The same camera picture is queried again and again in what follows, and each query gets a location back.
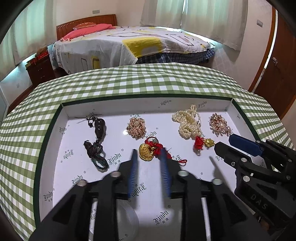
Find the gold charm red tassel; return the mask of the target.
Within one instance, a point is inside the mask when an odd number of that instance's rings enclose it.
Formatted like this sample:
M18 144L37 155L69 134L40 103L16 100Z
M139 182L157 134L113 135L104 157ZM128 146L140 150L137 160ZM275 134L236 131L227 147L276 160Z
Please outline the gold charm red tassel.
M193 145L193 150L196 153L199 153L204 148L209 149L209 148L211 148L213 146L215 146L215 142L211 138L203 138L203 137L200 137L200 136L196 136L195 142L194 142L194 145Z

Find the brown wooden door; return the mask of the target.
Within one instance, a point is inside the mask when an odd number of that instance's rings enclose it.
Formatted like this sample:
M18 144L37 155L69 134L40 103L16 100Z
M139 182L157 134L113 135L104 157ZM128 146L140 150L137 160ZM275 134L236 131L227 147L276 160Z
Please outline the brown wooden door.
M263 60L248 91L267 100L280 119L295 101L295 36L275 8Z

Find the green checkered tablecloth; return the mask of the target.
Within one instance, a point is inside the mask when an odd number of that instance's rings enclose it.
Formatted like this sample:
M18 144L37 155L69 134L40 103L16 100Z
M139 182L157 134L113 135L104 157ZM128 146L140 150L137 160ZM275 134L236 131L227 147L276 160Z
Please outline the green checkered tablecloth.
M258 138L289 148L293 142L280 118L261 96L227 74L197 65L164 63L84 71L40 84L1 124L1 208L22 240L36 228L34 180L39 154L60 104L99 97L202 95L236 101Z

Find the bed with patterned sheet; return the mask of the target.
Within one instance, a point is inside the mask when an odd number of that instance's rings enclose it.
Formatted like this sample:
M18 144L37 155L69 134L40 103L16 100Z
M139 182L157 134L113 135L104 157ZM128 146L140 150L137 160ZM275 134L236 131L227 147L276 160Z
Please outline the bed with patterned sheet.
M53 45L54 61L68 74L145 63L198 64L215 55L215 46L181 30L115 27L63 37Z

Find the right white curtain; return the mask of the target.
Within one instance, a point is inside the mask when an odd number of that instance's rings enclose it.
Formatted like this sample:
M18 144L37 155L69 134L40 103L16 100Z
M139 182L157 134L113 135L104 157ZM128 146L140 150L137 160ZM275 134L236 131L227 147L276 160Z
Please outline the right white curtain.
M244 0L145 1L140 24L181 29L240 51L247 13Z

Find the white curtain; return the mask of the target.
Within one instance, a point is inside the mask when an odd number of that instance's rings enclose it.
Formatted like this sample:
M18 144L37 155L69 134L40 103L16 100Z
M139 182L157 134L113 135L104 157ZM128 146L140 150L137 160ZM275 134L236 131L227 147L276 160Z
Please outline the white curtain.
M32 1L16 18L1 42L1 79L20 62L55 42L54 1Z
M247 13L244 0L145 1L140 24L181 29L240 51Z

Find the dark wooden nightstand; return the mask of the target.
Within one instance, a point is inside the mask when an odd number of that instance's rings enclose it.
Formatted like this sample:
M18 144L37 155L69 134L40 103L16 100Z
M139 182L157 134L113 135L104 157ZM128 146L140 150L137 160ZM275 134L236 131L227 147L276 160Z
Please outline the dark wooden nightstand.
M42 58L33 58L25 65L33 86L55 79L54 70L47 54Z

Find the red items on nightstand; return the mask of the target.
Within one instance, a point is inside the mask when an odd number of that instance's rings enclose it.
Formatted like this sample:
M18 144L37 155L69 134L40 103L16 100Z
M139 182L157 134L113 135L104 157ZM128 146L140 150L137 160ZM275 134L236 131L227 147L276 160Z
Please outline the red items on nightstand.
M35 54L35 58L39 60L39 59L47 56L48 54L49 54L48 47L46 46L46 47L43 47L37 51L37 53Z

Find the pink pillow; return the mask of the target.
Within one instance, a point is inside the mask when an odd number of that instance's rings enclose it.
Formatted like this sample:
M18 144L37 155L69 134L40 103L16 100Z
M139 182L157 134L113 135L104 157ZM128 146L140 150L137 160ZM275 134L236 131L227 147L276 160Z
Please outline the pink pillow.
M70 40L77 38L77 37L89 35L89 34L96 33L96 32L101 32L104 30L112 30L112 29L115 29L115 27L111 24L97 24L92 27L73 30L70 33L68 33L67 35L65 35L64 37L60 38L60 41L62 41L62 42L70 41Z

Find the orange patterned pillow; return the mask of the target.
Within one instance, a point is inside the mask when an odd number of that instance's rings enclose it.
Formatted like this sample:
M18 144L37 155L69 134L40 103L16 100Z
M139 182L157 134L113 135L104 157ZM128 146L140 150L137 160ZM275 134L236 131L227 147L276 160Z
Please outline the orange patterned pillow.
M96 23L94 22L84 22L84 23L80 23L78 25L76 25L73 30L80 30L80 29L84 29L84 28L89 28L89 27L94 27L96 25Z

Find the left white curtain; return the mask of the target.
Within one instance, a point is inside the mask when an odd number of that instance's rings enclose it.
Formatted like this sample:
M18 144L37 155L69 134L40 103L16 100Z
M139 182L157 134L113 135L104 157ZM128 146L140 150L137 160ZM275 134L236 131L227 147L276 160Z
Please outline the left white curtain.
M20 62L55 42L54 1L32 1L16 18L1 42L1 79Z

